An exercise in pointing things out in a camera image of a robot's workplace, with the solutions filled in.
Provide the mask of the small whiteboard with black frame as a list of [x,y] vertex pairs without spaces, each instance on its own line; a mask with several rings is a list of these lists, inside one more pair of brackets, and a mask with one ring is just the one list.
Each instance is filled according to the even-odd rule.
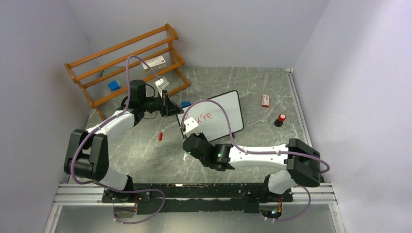
[[243,130],[244,123],[238,91],[231,90],[214,96],[211,100],[218,104],[202,101],[192,108],[183,108],[184,111],[189,112],[186,118],[193,117],[196,120],[208,141],[229,135],[227,119],[230,122],[232,133]]

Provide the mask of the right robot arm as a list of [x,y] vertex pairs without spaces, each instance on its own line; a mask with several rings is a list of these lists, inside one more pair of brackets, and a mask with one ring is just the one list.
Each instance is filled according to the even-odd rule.
[[234,144],[209,143],[202,135],[192,134],[183,142],[186,154],[198,159],[204,167],[217,171],[242,167],[270,167],[262,195],[273,201],[287,189],[300,185],[318,187],[321,183],[320,153],[291,138],[287,144],[272,147],[245,147]]

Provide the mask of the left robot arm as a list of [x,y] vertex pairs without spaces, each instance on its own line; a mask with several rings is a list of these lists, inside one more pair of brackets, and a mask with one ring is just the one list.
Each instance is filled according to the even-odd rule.
[[132,80],[128,94],[120,108],[108,119],[87,130],[74,130],[64,162],[64,172],[76,183],[96,183],[114,194],[114,198],[127,202],[134,197],[133,179],[109,165],[109,142],[133,128],[145,117],[145,113],[159,112],[162,117],[183,113],[166,90],[157,96],[146,95],[147,84],[143,80]]

